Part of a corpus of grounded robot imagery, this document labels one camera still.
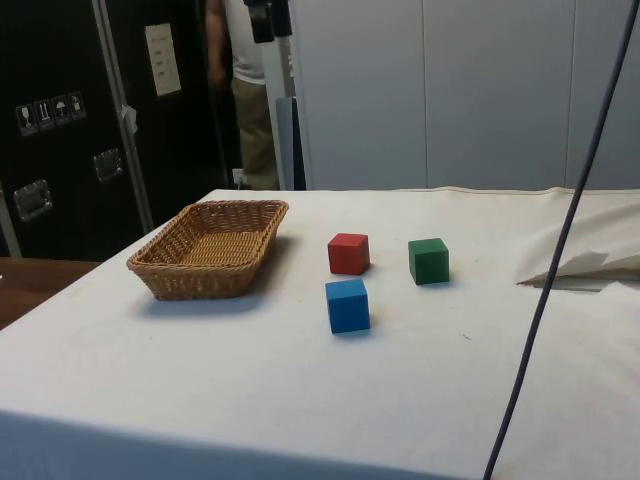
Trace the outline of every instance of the floor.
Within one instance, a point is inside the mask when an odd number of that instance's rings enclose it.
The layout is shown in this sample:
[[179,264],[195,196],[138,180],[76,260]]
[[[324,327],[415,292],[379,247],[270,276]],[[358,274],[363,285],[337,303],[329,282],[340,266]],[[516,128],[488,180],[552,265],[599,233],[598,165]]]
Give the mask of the floor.
[[0,258],[0,330],[98,265],[94,262]]

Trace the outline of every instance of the white label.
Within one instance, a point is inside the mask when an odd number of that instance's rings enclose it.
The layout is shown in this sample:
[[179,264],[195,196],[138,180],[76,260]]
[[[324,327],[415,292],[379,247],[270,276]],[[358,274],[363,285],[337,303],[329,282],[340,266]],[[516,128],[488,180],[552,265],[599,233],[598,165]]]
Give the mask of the white label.
[[159,97],[182,90],[180,75],[176,63],[176,52],[173,48],[171,25],[151,25],[145,27],[149,58],[156,93]]

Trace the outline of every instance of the green cube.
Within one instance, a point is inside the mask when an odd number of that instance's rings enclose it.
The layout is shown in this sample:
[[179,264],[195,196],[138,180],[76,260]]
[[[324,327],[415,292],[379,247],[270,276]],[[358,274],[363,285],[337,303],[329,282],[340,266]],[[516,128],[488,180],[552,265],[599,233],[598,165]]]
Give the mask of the green cube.
[[449,281],[449,250],[440,238],[409,242],[409,270],[416,285]]

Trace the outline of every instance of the white shirt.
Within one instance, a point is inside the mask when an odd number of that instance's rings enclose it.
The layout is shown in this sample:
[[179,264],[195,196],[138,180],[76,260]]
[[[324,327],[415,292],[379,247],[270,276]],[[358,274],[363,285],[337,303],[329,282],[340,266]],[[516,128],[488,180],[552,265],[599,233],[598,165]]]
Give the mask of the white shirt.
[[233,75],[245,82],[264,85],[264,69],[258,45],[253,40],[249,8],[243,0],[224,0],[233,52]]

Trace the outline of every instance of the red cube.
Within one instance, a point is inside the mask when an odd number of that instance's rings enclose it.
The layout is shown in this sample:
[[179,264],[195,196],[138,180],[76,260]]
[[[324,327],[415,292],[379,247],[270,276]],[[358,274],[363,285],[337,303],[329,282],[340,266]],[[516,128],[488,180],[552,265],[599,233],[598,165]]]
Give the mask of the red cube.
[[339,233],[329,242],[331,273],[362,275],[369,268],[369,237]]

